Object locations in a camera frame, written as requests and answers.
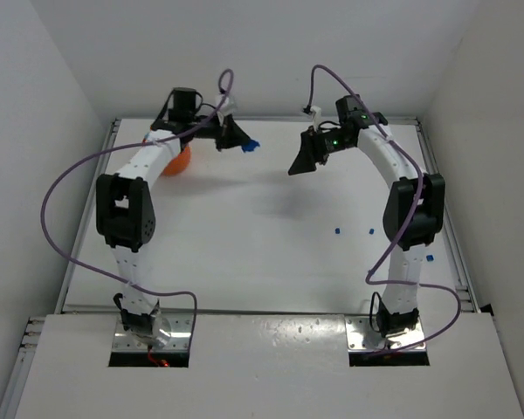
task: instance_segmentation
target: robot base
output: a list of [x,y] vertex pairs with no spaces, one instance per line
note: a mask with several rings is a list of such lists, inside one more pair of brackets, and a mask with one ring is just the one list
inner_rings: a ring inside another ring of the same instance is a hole
[[[191,313],[164,313],[170,324],[170,336],[165,347],[154,347],[150,357],[166,361],[170,367],[188,367]],[[148,348],[130,331],[125,331],[120,316],[116,322],[109,367],[158,367],[148,357]]]
[[348,338],[349,366],[351,367],[398,367],[429,365],[427,347],[424,343],[399,352],[389,349],[405,347],[424,339],[421,320],[413,330],[387,335],[372,330],[369,316],[345,316],[346,335]]

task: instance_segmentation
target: gray wall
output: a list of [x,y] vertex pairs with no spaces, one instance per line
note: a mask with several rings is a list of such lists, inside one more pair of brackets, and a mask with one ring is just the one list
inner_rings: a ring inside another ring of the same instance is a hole
[[[0,0],[0,401],[26,320],[54,309],[66,268],[40,231],[41,200],[105,130],[29,0]],[[72,176],[50,207],[65,249],[91,175],[88,167]]]
[[481,4],[425,125],[524,407],[524,0]]
[[[237,73],[240,112],[291,115],[323,63],[370,106],[415,116],[437,88],[478,0],[32,0],[100,117],[151,116],[171,87],[212,101]],[[344,92],[317,78],[329,113]]]

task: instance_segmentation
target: white wall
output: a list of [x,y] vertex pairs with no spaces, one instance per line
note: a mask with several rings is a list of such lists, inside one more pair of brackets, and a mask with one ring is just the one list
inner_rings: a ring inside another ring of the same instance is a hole
[[[297,114],[323,63],[390,115],[425,110],[478,0],[32,0],[102,118],[151,116],[173,86],[212,101],[237,73],[248,115]],[[344,94],[325,75],[316,101]]]
[[486,0],[425,127],[524,407],[524,0]]
[[[29,0],[0,0],[0,401],[26,320],[54,309],[66,268],[39,229],[41,200],[105,130]],[[91,175],[74,175],[50,208],[65,249]]]

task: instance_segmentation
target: small blue block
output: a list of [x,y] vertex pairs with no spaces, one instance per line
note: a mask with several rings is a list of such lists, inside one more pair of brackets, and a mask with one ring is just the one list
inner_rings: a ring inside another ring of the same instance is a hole
[[253,139],[251,139],[245,146],[241,146],[243,153],[250,153],[251,151],[254,151],[256,147],[260,147],[260,143]]

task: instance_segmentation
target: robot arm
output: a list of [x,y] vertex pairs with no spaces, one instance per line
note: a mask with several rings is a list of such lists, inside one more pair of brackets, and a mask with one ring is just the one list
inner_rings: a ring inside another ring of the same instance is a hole
[[[316,164],[324,165],[330,154],[347,148],[359,148],[376,166],[390,188],[383,215],[383,227],[392,241],[407,217],[417,188],[417,172],[389,139],[392,135],[388,121],[380,114],[374,116],[389,136],[384,139],[370,117],[357,107],[355,99],[346,96],[336,101],[340,126],[324,131],[313,125],[301,133],[300,151],[289,175],[313,172]],[[311,109],[319,116],[318,108]],[[407,281],[414,285],[387,284],[376,315],[383,336],[412,329],[418,319],[417,286],[425,246],[432,243],[443,225],[445,181],[441,175],[424,173],[424,191],[416,213],[398,246],[390,256],[388,280]]]
[[[218,116],[206,121],[207,117],[197,116],[196,96],[192,89],[175,89],[146,135],[149,144],[115,174],[101,175],[96,182],[97,231],[111,247],[121,277],[128,280],[122,293],[114,296],[114,303],[121,311],[125,329],[149,347],[164,347],[170,337],[158,298],[130,286],[148,288],[148,275],[142,271],[141,261],[155,232],[151,187],[194,136],[215,139],[217,150],[248,147],[255,142],[233,120],[236,107],[232,100],[228,98]],[[169,108],[171,97],[173,106]],[[202,122],[205,127],[194,136],[158,142]]]

